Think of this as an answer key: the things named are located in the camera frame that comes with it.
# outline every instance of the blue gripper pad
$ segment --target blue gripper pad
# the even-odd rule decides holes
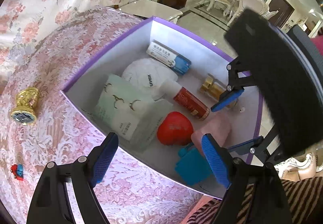
[[[230,104],[232,101],[236,100],[242,93],[244,89],[238,90],[233,92],[227,99],[220,100],[218,103],[216,103],[214,106],[211,107],[212,112],[216,112]]]
[[[119,140],[115,133],[109,133],[100,146],[92,149],[88,155],[90,167],[90,186],[94,188],[96,184],[101,183],[110,163],[118,149]]]
[[[232,156],[217,144],[211,134],[202,137],[202,149],[216,180],[228,189],[233,171]]]

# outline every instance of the striped fabric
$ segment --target striped fabric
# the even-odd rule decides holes
[[[281,180],[286,192],[294,224],[323,223],[323,177],[307,178],[298,182]],[[252,197],[253,185],[248,185],[237,224],[245,221]],[[187,224],[209,224],[220,206],[221,200],[212,199],[193,213]]]

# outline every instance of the lace tablecloth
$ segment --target lace tablecloth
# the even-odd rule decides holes
[[[141,20],[110,8],[79,14],[42,40],[25,65],[10,77],[1,97],[0,199],[17,223],[25,223],[33,192],[48,161],[71,163],[87,155],[104,136],[59,93],[64,84],[104,44]],[[9,118],[16,94],[28,86],[40,91],[38,120],[22,126]],[[24,181],[10,166],[24,165]],[[83,223],[71,185],[77,223]],[[180,223],[201,195],[168,180],[118,150],[95,193],[114,223]]]
[[[0,94],[17,66],[56,28],[96,5],[121,0],[4,0],[0,7]]]

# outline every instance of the red toy car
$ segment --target red toy car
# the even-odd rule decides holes
[[[14,178],[20,181],[24,180],[23,177],[23,166],[21,164],[14,164],[10,167],[10,171],[14,174]]]

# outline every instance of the red heart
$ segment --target red heart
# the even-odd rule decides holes
[[[169,113],[158,127],[157,138],[163,145],[187,145],[194,129],[186,116],[179,112]]]

